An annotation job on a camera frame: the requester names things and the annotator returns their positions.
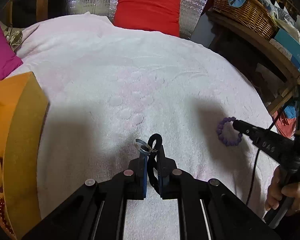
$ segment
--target purple bead bracelet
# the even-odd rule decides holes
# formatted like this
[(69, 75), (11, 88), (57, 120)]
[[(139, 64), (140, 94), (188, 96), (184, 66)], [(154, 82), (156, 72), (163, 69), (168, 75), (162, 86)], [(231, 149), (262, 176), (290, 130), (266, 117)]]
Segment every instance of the purple bead bracelet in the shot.
[(242, 141), (241, 137), (242, 137), (242, 133), (238, 133), (238, 138), (236, 141), (228, 141), (223, 135), (222, 135), (222, 130), (224, 127), (224, 124), (226, 122), (233, 122), (236, 118), (235, 117), (225, 117), (219, 124), (217, 127), (217, 134), (218, 134), (218, 138), (220, 141), (222, 141), (222, 143), (225, 146), (237, 146), (239, 145), (239, 143)]

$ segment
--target white blanket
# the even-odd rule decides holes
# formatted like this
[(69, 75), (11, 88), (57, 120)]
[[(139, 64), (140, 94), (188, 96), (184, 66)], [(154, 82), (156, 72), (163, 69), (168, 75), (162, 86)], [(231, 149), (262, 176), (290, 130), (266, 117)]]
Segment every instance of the white blanket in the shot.
[[(215, 132), (224, 117), (271, 123), (251, 83), (220, 55), (159, 32), (114, 27), (106, 17), (47, 20), (17, 55), (50, 101), (38, 153), (42, 217), (88, 178), (110, 179), (138, 157), (135, 138), (163, 138), (166, 156), (194, 178), (220, 179), (246, 201), (257, 149), (249, 138), (226, 147)], [(227, 127), (229, 137), (237, 132)], [(259, 216), (276, 163), (261, 153), (250, 208)], [(124, 239), (179, 239), (176, 200), (148, 183), (128, 201)]]

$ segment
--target round bolt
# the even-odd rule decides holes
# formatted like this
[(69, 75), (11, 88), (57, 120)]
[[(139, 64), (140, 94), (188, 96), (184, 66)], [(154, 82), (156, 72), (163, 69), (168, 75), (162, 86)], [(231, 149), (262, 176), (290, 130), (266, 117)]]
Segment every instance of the round bolt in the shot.
[(123, 174), (124, 174), (125, 176), (132, 176), (132, 175), (133, 175), (133, 170), (125, 170), (125, 171), (123, 172)]
[(219, 186), (220, 185), (220, 181), (218, 179), (210, 179), (209, 180), (209, 183), (212, 185), (212, 186)]
[(182, 171), (179, 170), (179, 169), (174, 169), (174, 170), (172, 171), (172, 174), (173, 174), (173, 175), (176, 175), (176, 176), (181, 175), (181, 173), (182, 173)]
[(95, 183), (96, 183), (96, 181), (95, 181), (94, 179), (87, 179), (87, 180), (85, 181), (85, 184), (86, 184), (87, 186), (93, 186)]

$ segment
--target wicker basket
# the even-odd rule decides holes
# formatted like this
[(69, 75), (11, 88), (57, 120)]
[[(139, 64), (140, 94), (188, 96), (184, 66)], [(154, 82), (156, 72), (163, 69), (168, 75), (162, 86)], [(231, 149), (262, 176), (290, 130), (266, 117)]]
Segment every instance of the wicker basket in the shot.
[(234, 19), (269, 40), (278, 27), (264, 6), (258, 0), (246, 0), (239, 7), (232, 7), (228, 0), (214, 0), (213, 9)]

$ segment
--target teal box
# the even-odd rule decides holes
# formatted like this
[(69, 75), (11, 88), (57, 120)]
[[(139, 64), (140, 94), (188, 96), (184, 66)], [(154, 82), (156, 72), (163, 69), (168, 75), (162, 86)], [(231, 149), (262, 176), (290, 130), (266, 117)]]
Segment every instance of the teal box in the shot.
[(284, 29), (279, 29), (274, 39), (284, 46), (300, 64), (300, 44)]

